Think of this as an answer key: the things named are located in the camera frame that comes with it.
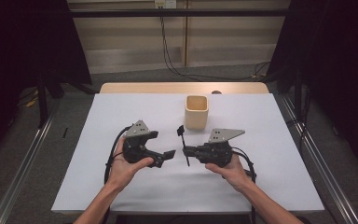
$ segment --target beige cup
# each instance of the beige cup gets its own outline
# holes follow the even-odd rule
[[[208,119],[208,98],[201,95],[186,97],[185,127],[192,130],[203,130]]]

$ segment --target wooden table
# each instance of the wooden table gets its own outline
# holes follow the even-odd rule
[[[105,83],[100,93],[269,93],[261,82],[127,82]]]

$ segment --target handheld controller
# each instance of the handheld controller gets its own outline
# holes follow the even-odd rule
[[[151,157],[154,162],[148,167],[160,168],[164,161],[173,158],[175,150],[166,151],[163,154],[148,150],[145,146],[147,140],[157,138],[157,136],[157,131],[150,131],[142,120],[138,120],[127,130],[123,145],[124,159],[129,163],[136,163],[143,158]]]
[[[214,163],[219,167],[225,167],[231,162],[232,147],[228,140],[245,133],[244,130],[213,129],[207,143],[203,146],[191,147],[185,144],[184,132],[185,128],[182,125],[177,133],[178,136],[182,136],[183,153],[186,156],[187,165],[190,166],[188,157],[195,157],[201,163]]]

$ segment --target forearm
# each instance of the forearm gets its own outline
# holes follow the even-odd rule
[[[103,186],[86,211],[84,211],[84,213],[77,219],[75,224],[95,223],[95,220],[101,222],[103,215],[112,201],[117,197],[118,193],[118,188],[113,185]]]
[[[257,213],[264,218],[267,223],[302,223],[295,216],[270,199],[263,190],[251,181],[247,181],[246,184],[242,185],[239,192],[249,200],[255,207]]]

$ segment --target wall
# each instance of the wall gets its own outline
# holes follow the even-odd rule
[[[178,8],[287,8],[289,0],[177,0]],[[68,0],[71,9],[154,8],[148,0]],[[91,73],[165,67],[160,18],[74,19]],[[269,61],[284,18],[164,18],[175,66]]]

